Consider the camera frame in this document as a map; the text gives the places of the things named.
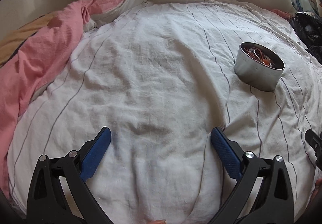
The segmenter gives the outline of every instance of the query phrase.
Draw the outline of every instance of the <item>pink blanket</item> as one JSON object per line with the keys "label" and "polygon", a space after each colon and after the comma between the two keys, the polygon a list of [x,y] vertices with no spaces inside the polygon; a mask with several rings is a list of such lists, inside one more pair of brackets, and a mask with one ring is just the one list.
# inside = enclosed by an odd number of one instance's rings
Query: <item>pink blanket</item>
{"label": "pink blanket", "polygon": [[79,0],[68,5],[48,26],[30,37],[0,69],[0,188],[9,197],[6,156],[13,133],[33,93],[51,82],[65,67],[95,14],[120,6],[125,0]]}

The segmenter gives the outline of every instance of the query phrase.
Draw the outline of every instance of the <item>metal screw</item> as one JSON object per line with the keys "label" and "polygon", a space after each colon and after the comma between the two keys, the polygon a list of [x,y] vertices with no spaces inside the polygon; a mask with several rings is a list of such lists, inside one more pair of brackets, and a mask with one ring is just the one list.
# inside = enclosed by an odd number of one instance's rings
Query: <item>metal screw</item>
{"label": "metal screw", "polygon": [[276,160],[277,160],[278,162],[282,162],[282,161],[283,161],[283,157],[281,157],[281,156],[276,156]]}
{"label": "metal screw", "polygon": [[77,151],[71,151],[70,153],[68,153],[68,156],[70,156],[71,158],[76,157],[77,155]]}
{"label": "metal screw", "polygon": [[47,159],[47,156],[46,155],[41,155],[40,157],[39,157],[39,160],[40,161],[45,161]]}
{"label": "metal screw", "polygon": [[246,154],[246,157],[249,159],[254,157],[254,153],[252,153],[251,151],[247,151],[245,154]]}

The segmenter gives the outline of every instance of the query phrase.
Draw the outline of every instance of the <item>bed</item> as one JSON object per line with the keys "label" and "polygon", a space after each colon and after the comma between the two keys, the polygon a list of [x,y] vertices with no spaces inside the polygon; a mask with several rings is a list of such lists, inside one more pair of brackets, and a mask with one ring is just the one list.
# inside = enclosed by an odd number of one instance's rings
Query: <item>bed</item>
{"label": "bed", "polygon": [[[234,73],[245,41],[284,60],[275,91]],[[50,50],[39,51],[44,45]],[[114,223],[208,223],[236,184],[210,145],[220,127],[243,150],[285,158],[297,219],[319,174],[304,133],[321,132],[321,76],[289,23],[251,3],[72,3],[0,69],[10,196],[26,213],[39,156],[78,150],[108,126],[112,143],[87,185]],[[65,182],[63,189],[80,215]]]}

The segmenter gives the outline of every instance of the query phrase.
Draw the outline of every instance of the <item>red bead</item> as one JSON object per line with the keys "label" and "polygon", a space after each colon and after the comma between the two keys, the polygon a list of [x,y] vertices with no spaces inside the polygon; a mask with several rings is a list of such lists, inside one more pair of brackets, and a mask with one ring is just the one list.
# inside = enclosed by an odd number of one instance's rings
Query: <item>red bead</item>
{"label": "red bead", "polygon": [[266,66],[269,66],[269,65],[270,65],[270,61],[269,61],[269,59],[263,59],[263,63],[264,63]]}

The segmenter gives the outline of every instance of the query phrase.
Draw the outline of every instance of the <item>metal tin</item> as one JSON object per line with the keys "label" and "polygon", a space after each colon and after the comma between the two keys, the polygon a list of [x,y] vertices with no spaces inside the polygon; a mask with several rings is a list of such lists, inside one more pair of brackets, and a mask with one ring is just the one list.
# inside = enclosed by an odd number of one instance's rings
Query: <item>metal tin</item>
{"label": "metal tin", "polygon": [[[252,59],[243,50],[245,47],[260,49],[274,62],[275,67],[268,67]],[[262,91],[273,91],[283,74],[284,68],[283,60],[270,49],[252,42],[243,42],[239,45],[234,71],[244,83]]]}

